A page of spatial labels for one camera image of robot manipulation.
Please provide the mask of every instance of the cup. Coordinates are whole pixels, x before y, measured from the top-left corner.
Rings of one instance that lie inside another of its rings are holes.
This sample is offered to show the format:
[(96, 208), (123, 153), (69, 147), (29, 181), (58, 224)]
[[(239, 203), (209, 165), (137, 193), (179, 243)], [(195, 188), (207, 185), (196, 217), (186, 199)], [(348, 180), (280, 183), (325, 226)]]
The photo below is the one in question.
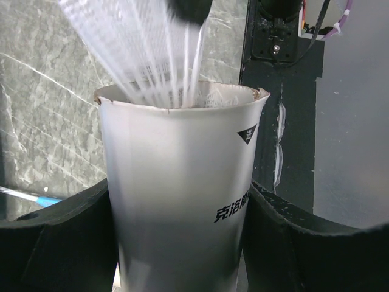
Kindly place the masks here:
[(233, 292), (263, 89), (199, 82), (196, 107), (98, 89), (109, 197), (128, 292)]

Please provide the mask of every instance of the screw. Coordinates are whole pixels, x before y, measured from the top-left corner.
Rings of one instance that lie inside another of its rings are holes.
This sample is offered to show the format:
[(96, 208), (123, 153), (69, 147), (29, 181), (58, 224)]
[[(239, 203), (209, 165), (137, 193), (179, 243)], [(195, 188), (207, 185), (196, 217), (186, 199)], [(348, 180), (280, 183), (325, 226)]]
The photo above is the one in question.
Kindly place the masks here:
[(280, 51), (280, 46), (279, 45), (277, 45), (277, 44), (275, 44), (274, 46), (273, 46), (273, 54), (278, 54), (278, 52)]

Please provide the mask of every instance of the black triangle logo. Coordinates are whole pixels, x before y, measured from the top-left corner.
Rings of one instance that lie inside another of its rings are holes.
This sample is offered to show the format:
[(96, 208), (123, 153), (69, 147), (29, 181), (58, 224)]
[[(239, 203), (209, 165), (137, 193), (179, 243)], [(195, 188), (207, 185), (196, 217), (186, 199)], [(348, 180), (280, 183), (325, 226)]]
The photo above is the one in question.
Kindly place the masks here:
[(255, 128), (256, 125), (252, 126), (251, 128), (248, 128), (247, 130), (238, 132), (239, 136), (241, 136), (241, 138), (243, 139), (244, 142), (246, 142), (247, 145), (250, 143), (250, 140), (254, 135)]

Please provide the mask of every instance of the blue pen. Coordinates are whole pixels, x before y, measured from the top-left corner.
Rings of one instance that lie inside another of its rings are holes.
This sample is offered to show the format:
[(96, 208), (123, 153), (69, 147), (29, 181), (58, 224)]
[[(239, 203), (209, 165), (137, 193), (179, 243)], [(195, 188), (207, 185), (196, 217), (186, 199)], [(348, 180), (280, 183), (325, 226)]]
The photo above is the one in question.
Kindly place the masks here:
[(7, 195), (17, 196), (18, 198), (36, 202), (42, 207), (49, 207), (53, 204), (57, 204), (58, 202), (62, 201), (61, 199), (49, 198), (48, 196), (39, 196), (35, 194), (22, 193), (17, 190), (8, 189), (6, 187), (0, 187), (0, 192)]

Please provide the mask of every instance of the blue handle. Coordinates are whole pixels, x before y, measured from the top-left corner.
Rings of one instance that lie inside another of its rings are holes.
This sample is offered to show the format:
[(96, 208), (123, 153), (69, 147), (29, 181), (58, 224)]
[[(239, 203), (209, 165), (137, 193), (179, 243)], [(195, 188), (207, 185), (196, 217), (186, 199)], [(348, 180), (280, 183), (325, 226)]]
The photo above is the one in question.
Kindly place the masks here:
[(55, 199), (55, 198), (48, 198), (46, 196), (40, 196), (37, 199), (37, 203), (41, 205), (42, 207), (49, 207), (51, 205), (57, 204), (58, 202), (62, 201), (61, 199)]

